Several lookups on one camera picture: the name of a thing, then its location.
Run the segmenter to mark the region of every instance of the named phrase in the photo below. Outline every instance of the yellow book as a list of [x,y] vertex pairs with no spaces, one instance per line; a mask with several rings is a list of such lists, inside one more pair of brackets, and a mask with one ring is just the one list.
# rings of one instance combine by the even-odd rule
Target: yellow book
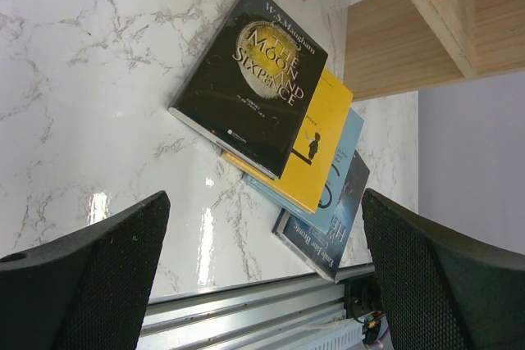
[[294,148],[279,180],[271,180],[227,151],[223,151],[221,157],[260,180],[298,208],[314,213],[353,96],[328,69],[322,71]]

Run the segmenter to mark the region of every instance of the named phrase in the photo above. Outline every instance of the gray wall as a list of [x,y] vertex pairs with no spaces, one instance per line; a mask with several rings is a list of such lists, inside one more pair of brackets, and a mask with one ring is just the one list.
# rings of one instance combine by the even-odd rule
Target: gray wall
[[419,213],[525,254],[525,72],[419,93]]

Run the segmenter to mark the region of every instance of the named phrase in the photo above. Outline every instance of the black book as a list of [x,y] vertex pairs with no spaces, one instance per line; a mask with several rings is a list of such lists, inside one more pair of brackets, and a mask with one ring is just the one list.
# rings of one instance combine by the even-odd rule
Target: black book
[[370,170],[355,151],[325,234],[284,209],[273,227],[273,234],[282,243],[327,280],[336,278],[369,175]]
[[326,58],[272,0],[237,0],[169,112],[280,178]]

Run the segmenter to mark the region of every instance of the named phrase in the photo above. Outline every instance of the book cover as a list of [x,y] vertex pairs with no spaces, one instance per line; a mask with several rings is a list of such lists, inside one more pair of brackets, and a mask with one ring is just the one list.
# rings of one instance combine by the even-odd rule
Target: book cover
[[353,94],[328,70],[323,70],[292,154],[279,180],[271,180],[229,152],[227,161],[251,174],[300,209],[314,212],[345,126]]
[[326,58],[272,0],[238,0],[168,110],[280,178]]
[[358,144],[359,135],[363,129],[363,123],[363,118],[354,110],[350,110],[346,118],[345,127],[340,136],[339,144],[337,145],[336,154],[331,163],[328,178],[322,190],[321,199],[314,213],[306,212],[291,200],[273,191],[263,182],[249,174],[244,174],[244,180],[299,219],[305,220],[326,234],[330,228],[331,218],[336,209],[337,196],[340,195],[345,184],[345,174],[348,173],[355,147]]
[[339,270],[369,175],[356,151],[325,234],[284,209],[273,227],[273,234],[325,279],[334,280]]

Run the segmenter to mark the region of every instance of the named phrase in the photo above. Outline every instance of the white marble surface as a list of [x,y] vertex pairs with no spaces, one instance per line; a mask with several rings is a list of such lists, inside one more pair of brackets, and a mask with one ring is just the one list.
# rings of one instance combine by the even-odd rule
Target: white marble surface
[[[345,7],[358,0],[276,1],[341,77]],[[270,234],[279,208],[166,110],[232,2],[0,0],[0,256],[165,189],[152,296],[309,271]],[[417,208],[417,94],[355,108],[369,185]],[[343,264],[367,261],[358,217]]]

